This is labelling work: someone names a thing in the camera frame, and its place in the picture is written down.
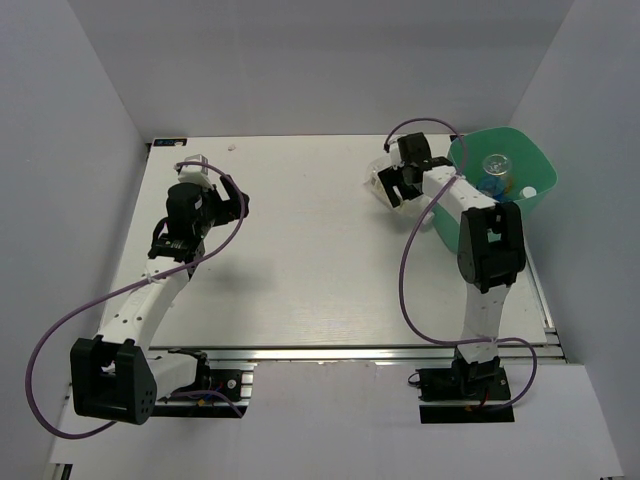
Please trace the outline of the large clear square bottle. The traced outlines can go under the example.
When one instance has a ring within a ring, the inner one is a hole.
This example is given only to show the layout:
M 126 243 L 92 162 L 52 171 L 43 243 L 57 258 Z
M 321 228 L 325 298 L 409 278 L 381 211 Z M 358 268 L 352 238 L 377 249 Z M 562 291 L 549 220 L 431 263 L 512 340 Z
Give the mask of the large clear square bottle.
M 378 157 L 368 165 L 364 186 L 386 209 L 396 217 L 402 219 L 405 223 L 408 223 L 410 220 L 417 220 L 428 206 L 431 198 L 422 194 L 413 200 L 404 201 L 400 206 L 392 206 L 377 176 L 379 171 L 386 169 L 383 164 L 384 157 L 385 155 Z

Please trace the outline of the clear bottle dark blue label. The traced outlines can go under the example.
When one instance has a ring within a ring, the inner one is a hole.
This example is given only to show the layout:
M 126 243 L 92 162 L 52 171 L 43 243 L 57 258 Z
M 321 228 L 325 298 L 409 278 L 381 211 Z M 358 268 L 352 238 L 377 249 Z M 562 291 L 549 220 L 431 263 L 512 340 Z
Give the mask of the clear bottle dark blue label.
M 476 183 L 476 189 L 498 202 L 508 199 L 503 194 L 504 179 L 512 175 L 512 160 L 504 154 L 491 154 L 482 161 L 481 176 Z

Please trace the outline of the clear bottle blue green label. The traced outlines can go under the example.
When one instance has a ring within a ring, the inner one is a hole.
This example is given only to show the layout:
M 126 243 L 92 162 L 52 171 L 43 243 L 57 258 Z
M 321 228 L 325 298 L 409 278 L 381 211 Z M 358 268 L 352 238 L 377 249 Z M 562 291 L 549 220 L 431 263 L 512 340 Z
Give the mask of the clear bottle blue green label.
M 526 186 L 519 192 L 520 199 L 529 199 L 537 195 L 537 190 L 532 186 Z

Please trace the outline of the orange juice bottle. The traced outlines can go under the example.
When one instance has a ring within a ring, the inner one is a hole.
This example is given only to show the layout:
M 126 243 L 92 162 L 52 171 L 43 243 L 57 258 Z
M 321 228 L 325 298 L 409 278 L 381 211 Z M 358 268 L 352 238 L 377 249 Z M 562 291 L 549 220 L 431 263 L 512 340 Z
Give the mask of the orange juice bottle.
M 514 177 L 512 175 L 508 175 L 505 179 L 504 179 L 504 189 L 503 189 L 503 194 L 504 195 L 509 195 L 514 187 Z

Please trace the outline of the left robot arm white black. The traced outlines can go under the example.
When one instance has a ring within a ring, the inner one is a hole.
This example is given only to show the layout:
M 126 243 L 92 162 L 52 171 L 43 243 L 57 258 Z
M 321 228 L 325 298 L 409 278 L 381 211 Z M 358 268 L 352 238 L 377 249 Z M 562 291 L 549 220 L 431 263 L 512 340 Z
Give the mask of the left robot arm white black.
M 213 392 L 207 356 L 189 349 L 149 354 L 151 341 L 178 294 L 204 260 L 209 231 L 239 224 L 248 197 L 227 176 L 220 196 L 202 172 L 186 173 L 167 193 L 156 224 L 141 285 L 91 339 L 71 348 L 73 405 L 77 415 L 140 425 L 155 404 L 173 395 L 199 399 Z

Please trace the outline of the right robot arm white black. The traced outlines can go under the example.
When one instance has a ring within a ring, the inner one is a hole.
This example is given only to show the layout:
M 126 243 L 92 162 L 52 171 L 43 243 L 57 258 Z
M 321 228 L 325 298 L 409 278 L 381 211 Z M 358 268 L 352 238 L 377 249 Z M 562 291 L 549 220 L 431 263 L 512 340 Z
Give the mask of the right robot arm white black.
M 433 156 L 422 133 L 402 136 L 385 151 L 391 164 L 375 174 L 373 185 L 387 204 L 399 209 L 420 198 L 436 198 L 458 226 L 457 265 L 467 296 L 451 384 L 459 396 L 475 398 L 499 368 L 504 302 L 526 264 L 520 209 L 477 190 L 449 159 Z

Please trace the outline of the green plastic bin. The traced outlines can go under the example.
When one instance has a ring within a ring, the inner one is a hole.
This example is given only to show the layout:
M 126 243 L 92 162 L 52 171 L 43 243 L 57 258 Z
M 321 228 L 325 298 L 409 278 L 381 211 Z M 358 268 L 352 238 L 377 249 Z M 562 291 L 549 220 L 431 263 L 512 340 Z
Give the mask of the green plastic bin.
M 455 182 L 442 194 L 434 207 L 434 226 L 446 247 L 458 251 L 459 225 L 462 212 L 471 208 L 490 207 L 497 203 L 476 189 L 482 172 L 482 161 L 491 154 L 504 154 L 512 160 L 514 187 L 505 202 L 515 203 L 526 218 L 556 185 L 557 173 L 540 148 L 523 132 L 513 127 L 495 127 L 467 134 L 461 141 L 451 141 L 446 149 L 431 147 L 433 156 L 447 157 L 452 166 L 440 166 L 424 174 L 423 192 L 430 198 L 439 193 L 446 182 Z M 537 195 L 520 199 L 526 186 Z

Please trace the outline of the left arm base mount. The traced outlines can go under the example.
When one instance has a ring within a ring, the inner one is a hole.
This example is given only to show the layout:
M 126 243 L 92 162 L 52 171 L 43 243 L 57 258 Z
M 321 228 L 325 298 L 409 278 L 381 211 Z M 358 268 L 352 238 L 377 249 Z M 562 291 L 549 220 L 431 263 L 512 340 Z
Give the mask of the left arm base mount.
M 214 360 L 194 349 L 155 352 L 147 361 L 157 385 L 154 417 L 239 419 L 246 412 L 251 365 Z

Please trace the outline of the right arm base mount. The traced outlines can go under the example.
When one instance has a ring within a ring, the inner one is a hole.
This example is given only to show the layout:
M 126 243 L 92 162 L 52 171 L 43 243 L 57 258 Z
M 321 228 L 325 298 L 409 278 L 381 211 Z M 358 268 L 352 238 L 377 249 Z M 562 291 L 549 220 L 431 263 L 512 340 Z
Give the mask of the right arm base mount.
M 492 378 L 463 384 L 452 367 L 421 368 L 407 378 L 418 390 L 420 422 L 423 425 L 514 423 L 513 407 L 502 407 L 511 399 L 505 369 Z

